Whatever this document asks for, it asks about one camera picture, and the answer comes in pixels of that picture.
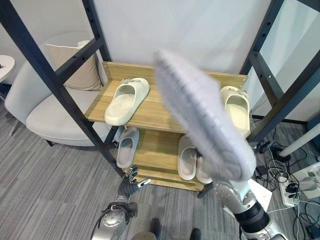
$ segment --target white wall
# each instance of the white wall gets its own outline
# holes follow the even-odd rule
[[[88,20],[77,0],[11,0],[11,3],[37,44],[59,34],[87,30],[84,24]],[[0,37],[0,54],[15,59],[15,68],[6,80],[12,84],[26,59],[1,24]]]
[[[283,92],[296,80],[320,49],[320,13],[304,4],[285,0],[260,51]],[[265,116],[271,106],[256,73],[251,69],[244,88],[252,114]],[[286,117],[308,121],[320,112],[320,85]]]
[[[239,73],[269,0],[95,0],[116,62],[152,64],[167,48],[202,69]]]

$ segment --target wooden shelf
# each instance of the wooden shelf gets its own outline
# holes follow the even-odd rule
[[[183,180],[178,174],[178,145],[185,131],[162,104],[161,95],[154,80],[154,68],[119,62],[102,64],[108,82],[84,115],[90,121],[104,123],[105,111],[121,80],[137,77],[147,79],[150,92],[126,124],[128,127],[137,127],[140,131],[132,163],[139,167],[136,178],[138,181],[150,178],[151,184],[155,185],[201,191],[204,184],[196,177],[192,180]],[[241,88],[248,78],[246,75],[217,72],[208,72],[208,75],[218,80],[221,87]]]
[[[90,121],[104,122],[105,111],[122,79],[141,77],[148,80],[150,92],[127,126],[175,133],[185,132],[162,104],[161,95],[154,81],[153,67],[118,62],[103,62],[103,66],[108,82],[84,114]],[[221,87],[235,86],[239,88],[247,80],[246,75],[217,72],[208,72],[208,74],[220,81]]]
[[[133,164],[139,167],[178,169],[178,144],[183,134],[140,129]]]
[[[136,180],[138,182],[146,179],[145,177],[136,177]],[[196,191],[199,192],[203,189],[203,185],[197,185],[193,183],[185,183],[185,182],[175,182],[175,181],[167,181],[167,180],[160,180],[160,179],[151,179],[150,184],[158,185],[158,186],[164,186],[164,187],[170,187],[170,188],[176,188],[176,189],[185,189],[190,191]]]
[[[184,180],[178,174],[178,145],[182,135],[141,129],[132,163],[139,167],[138,177],[184,186],[192,185],[197,189],[202,189],[204,184],[196,177],[192,180]]]

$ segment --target white armchair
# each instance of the white armchair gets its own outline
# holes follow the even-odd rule
[[[79,41],[89,39],[86,32],[66,33],[47,40],[39,48],[55,70],[56,67],[45,48],[45,44],[74,47]],[[96,64],[102,84],[105,84],[107,78],[102,75],[101,63],[96,61]],[[66,89],[83,113],[99,93],[99,91],[85,91],[68,87]],[[58,102],[28,61],[18,72],[6,97],[5,107],[30,131],[48,141],[72,146],[94,145]],[[93,128],[104,141],[111,126],[103,122],[95,122]],[[120,131],[117,132],[114,139],[119,141],[119,137]]]

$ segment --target power strip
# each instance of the power strip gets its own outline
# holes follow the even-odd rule
[[[287,207],[295,206],[296,205],[295,198],[293,198],[293,197],[289,198],[289,195],[292,195],[292,193],[286,192],[286,188],[290,183],[288,178],[283,177],[283,176],[279,176],[278,180],[279,180],[279,187],[280,187],[280,191],[281,191],[281,198],[282,198],[283,204]]]

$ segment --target white pipe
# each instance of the white pipe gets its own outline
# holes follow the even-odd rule
[[[283,149],[281,152],[279,152],[279,156],[286,157],[298,148],[300,148],[302,145],[305,145],[307,142],[309,142],[311,139],[315,138],[317,135],[320,134],[320,123],[315,125],[310,131],[308,131],[305,135],[298,138],[296,141],[291,143],[289,146],[287,146],[285,149]]]

